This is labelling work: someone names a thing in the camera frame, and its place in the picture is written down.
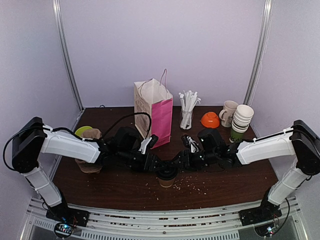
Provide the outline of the stack of cardboard cup carriers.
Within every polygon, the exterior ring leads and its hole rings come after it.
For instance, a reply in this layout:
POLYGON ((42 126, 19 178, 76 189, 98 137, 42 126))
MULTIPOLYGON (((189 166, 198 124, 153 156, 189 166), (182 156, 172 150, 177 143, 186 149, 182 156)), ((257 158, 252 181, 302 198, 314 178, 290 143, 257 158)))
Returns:
MULTIPOLYGON (((102 133, 97 128, 86 130, 82 134, 83 138, 90 138, 90 139, 99 139, 101 136, 102 136, 102 133)), ((85 174, 98 174, 103 168, 101 165, 88 163, 84 160, 75 159, 75 162, 80 168, 80 170, 85 174)))

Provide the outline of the stack of paper cups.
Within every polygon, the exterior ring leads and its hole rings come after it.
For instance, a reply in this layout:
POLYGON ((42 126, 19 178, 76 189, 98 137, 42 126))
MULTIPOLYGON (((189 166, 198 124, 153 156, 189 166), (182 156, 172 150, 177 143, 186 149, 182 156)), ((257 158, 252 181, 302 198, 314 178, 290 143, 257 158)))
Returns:
POLYGON ((231 143, 240 142, 244 133, 248 130, 251 120, 254 116, 254 110, 245 104, 237 106, 231 123, 229 141, 231 143))

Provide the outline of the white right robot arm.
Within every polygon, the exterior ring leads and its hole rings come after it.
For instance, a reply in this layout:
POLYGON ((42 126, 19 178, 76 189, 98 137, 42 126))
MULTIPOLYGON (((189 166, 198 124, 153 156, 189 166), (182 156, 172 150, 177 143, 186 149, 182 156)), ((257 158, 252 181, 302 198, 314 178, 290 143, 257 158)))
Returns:
POLYGON ((227 169, 277 158, 295 156, 287 173, 264 194, 260 206, 239 211, 243 226, 280 217, 280 204, 303 182, 320 172, 320 138, 302 121, 265 137, 226 144, 217 129, 204 129, 197 135, 202 149, 179 152, 167 164, 171 168, 197 171, 211 164, 227 169))

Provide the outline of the single black cup lid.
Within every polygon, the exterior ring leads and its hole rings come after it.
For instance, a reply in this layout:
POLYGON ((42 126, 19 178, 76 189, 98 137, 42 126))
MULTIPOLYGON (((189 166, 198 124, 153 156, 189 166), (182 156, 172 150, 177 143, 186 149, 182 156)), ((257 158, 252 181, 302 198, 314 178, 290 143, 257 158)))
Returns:
POLYGON ((162 169, 156 172, 156 175, 159 179, 163 181, 170 181, 173 180, 178 175, 178 169, 177 168, 167 168, 162 169))

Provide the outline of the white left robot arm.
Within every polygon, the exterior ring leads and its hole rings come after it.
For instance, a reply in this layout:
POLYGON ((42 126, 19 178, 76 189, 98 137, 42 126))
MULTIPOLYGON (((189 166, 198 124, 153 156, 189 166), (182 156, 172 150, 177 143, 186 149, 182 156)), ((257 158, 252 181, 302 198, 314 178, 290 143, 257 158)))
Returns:
POLYGON ((158 172, 169 167, 157 155, 149 153, 158 137, 141 139, 132 127, 120 127, 114 136, 80 137, 66 127, 52 128, 42 118, 33 117, 8 139, 11 165, 7 168, 22 174, 47 205, 46 217, 71 227, 85 227, 89 212, 68 206, 63 192, 53 183, 39 162, 40 154, 53 154, 85 163, 105 166, 123 163, 137 172, 158 172))

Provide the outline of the single brown paper cup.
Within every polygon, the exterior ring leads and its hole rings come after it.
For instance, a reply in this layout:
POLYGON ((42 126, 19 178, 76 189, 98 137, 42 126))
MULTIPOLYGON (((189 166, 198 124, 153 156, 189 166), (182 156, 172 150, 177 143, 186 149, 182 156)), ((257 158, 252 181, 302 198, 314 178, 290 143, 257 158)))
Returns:
POLYGON ((176 180, 175 177, 171 179, 163 179, 158 177, 159 185, 163 188, 170 188, 174 184, 175 180, 176 180))

